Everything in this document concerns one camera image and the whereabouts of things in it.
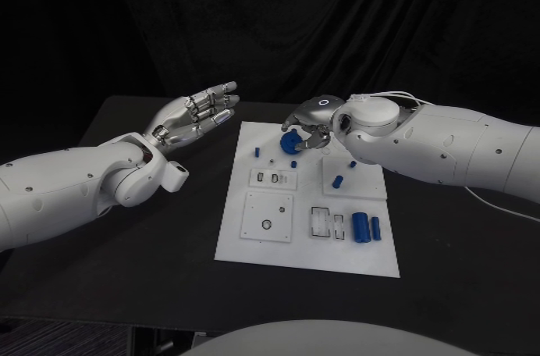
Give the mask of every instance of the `black backdrop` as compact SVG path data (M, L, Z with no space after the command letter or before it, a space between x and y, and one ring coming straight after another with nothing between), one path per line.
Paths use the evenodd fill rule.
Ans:
M76 145L112 94L401 90L540 124L540 0L4 0L2 162Z

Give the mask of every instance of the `blue piece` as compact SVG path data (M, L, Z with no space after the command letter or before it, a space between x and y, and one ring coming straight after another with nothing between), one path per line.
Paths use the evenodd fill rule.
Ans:
M338 187L341 186L341 182L342 182L342 176L338 175L338 176L335 177L335 179L333 179L333 183L330 184L330 186L332 186L333 188L338 188Z
M279 145L280 149L284 153L289 155L296 155L300 151L294 151L294 145L300 143L300 135L294 131L294 128L283 133L283 136L280 137Z
M365 213L352 213L352 230L354 241L356 243L368 243L371 237L368 235L368 222Z
M371 217L372 240L379 240L378 217Z

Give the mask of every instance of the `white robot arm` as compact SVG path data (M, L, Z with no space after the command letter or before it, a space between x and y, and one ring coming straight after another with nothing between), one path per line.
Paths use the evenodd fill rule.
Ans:
M234 111L235 83L179 97L142 135L99 147L32 155L0 166L0 251L48 239L103 215L140 204L161 187L175 192L188 172L165 154L194 142Z
M310 133L296 150L320 148L329 132L355 160L427 183L498 190L540 202L540 128L467 109L387 99L404 92L312 98L286 119Z

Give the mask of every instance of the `table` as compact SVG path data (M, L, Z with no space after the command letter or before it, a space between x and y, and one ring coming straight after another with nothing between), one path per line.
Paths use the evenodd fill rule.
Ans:
M107 98L80 146L142 131L166 102ZM469 351L540 352L540 224L462 188L384 170L400 279L212 260L240 121L280 123L293 108L240 102L233 119L168 157L189 171L175 194L159 189L138 207L12 252L0 315L215 332L338 319ZM535 204L477 193L538 214Z

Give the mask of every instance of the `white curved surface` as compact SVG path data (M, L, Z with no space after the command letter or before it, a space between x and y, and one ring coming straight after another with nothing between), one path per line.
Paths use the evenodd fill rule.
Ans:
M343 321L271 322L237 330L189 350L202 355L466 356L472 353L388 327Z

